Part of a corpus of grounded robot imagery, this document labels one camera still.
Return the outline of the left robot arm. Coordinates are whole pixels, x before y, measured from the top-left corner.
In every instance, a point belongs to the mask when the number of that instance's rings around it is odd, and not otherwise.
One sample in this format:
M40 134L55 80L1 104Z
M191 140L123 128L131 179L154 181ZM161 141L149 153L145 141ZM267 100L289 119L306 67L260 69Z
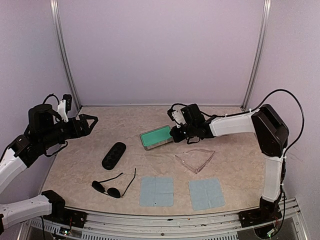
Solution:
M53 110L50 104L39 104L28 111L26 130L16 137L4 150L0 158L0 190L7 186L39 157L50 155L47 150L53 146L67 147L68 140L91 134L99 119L96 116L80 114L69 118ZM15 203L0 206L0 230L40 216L50 216L63 223L70 218L65 200L53 190Z

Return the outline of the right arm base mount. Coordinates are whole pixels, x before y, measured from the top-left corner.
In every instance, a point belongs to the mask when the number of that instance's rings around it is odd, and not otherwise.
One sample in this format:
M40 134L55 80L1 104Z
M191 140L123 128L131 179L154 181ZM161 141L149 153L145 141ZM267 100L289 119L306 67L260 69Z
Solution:
M258 208L240 211L238 216L241 227L251 227L280 219L282 217L279 207L281 197L282 195L275 201L268 201L261 197Z

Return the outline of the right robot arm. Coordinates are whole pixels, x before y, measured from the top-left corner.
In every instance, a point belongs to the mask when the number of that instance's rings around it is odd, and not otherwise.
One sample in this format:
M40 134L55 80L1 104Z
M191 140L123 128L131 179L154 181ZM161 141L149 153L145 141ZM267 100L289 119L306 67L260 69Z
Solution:
M171 107L167 115L175 123L170 130L175 143L192 138L212 139L225 135L255 134L265 160L265 177L258 208L239 213L242 225L250 226L280 219L284 212L279 202L285 195L282 183L286 174L285 152L289 129L273 107L264 104L255 110L231 115L212 115L208 119L197 104L185 105L180 110Z

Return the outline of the grey glasses case green lining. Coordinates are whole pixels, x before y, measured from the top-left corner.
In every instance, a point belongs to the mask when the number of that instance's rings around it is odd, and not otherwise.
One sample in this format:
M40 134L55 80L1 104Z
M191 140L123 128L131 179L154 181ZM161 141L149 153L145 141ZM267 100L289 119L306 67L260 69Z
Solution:
M170 135L171 127L165 125L140 134L140 140L143 148L146 151L157 148L159 146L173 142L173 137Z

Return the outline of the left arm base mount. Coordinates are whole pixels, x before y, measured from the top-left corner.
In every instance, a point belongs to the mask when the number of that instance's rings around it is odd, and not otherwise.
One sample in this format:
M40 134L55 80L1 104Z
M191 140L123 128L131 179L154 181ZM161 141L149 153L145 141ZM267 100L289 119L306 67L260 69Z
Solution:
M51 204L51 213L44 215L44 219L69 227L84 228L87 213L66 208L66 201L53 190L43 191L41 195L45 196Z

